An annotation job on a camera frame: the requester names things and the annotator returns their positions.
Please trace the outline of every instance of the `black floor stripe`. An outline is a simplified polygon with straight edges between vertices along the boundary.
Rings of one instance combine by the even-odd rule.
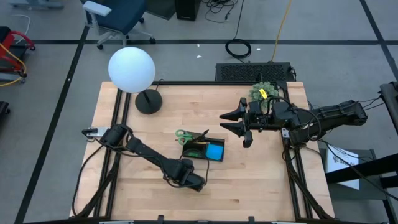
[[[226,44],[229,40],[156,40],[156,44]],[[250,44],[274,45],[275,40],[247,40]],[[78,44],[79,40],[33,40],[35,44]],[[85,44],[97,44],[97,40],[86,40]],[[121,45],[121,40],[109,40],[104,45]],[[150,45],[148,40],[128,40],[128,45]],[[378,40],[280,40],[279,45],[377,45]],[[389,41],[398,45],[398,40]]]
[[[377,37],[377,40],[380,42],[381,49],[384,53],[384,56],[386,56],[387,62],[390,65],[391,71],[398,80],[398,68],[397,64],[394,61],[394,58],[392,57],[388,47],[387,47],[387,42],[384,41],[383,36],[381,35],[381,32],[379,28],[377,27],[376,21],[374,20],[372,13],[368,7],[368,4],[366,4],[365,0],[359,0],[361,2],[361,5],[363,7],[363,10],[365,11],[366,16],[368,17],[368,20],[372,26],[373,32]]]
[[[34,167],[32,176],[30,177],[29,184],[25,191],[24,198],[22,199],[22,203],[19,207],[18,214],[17,214],[17,217],[14,222],[15,224],[20,224],[20,223],[24,222],[26,212],[29,208],[30,201],[32,199],[33,193],[36,188],[37,181],[39,180],[39,176],[40,176],[40,173],[41,173],[43,165],[44,165],[44,160],[45,160],[47,153],[49,151],[49,148],[50,148],[50,144],[51,144],[51,140],[53,138],[54,132],[55,132],[55,128],[57,128],[57,124],[58,124],[58,120],[61,115],[63,104],[67,98],[68,90],[69,90],[70,84],[72,82],[73,75],[75,73],[76,66],[79,61],[81,51],[84,46],[84,40],[87,38],[87,33],[88,33],[88,27],[85,27],[83,30],[83,33],[81,34],[79,44],[78,44],[78,47],[75,52],[75,56],[73,56],[73,60],[70,65],[68,75],[63,84],[62,91],[61,91],[60,97],[58,99],[58,103],[55,107],[55,111],[52,116],[49,129],[47,130],[47,134],[45,135],[44,142],[43,142],[42,148],[39,153],[39,158],[37,158],[36,165]]]

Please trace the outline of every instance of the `blue chair seat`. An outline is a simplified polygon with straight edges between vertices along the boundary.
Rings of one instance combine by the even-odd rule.
[[[146,10],[145,0],[107,0],[101,3],[112,11],[107,16],[97,16],[98,24],[127,35]]]

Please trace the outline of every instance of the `yellow tag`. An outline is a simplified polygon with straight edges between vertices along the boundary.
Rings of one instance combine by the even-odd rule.
[[[260,89],[260,93],[264,99],[268,98],[267,93],[264,89]]]

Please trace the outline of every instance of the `chair wheel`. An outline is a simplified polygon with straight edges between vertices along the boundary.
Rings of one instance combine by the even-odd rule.
[[[23,70],[23,69],[22,69],[21,71],[18,72],[18,75],[19,75],[20,77],[22,77],[22,78],[26,78],[26,77],[27,77],[27,74],[24,73],[24,70]]]

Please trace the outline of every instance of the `green plush toy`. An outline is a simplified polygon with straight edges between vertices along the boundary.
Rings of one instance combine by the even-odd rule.
[[[275,89],[273,85],[271,85],[269,82],[260,82],[257,84],[253,85],[253,89],[250,90],[249,96],[251,97],[252,101],[260,101],[263,99],[260,89],[263,89],[266,91],[267,96],[278,96],[278,91]],[[261,106],[265,109],[267,109],[267,101],[264,100],[262,102]]]

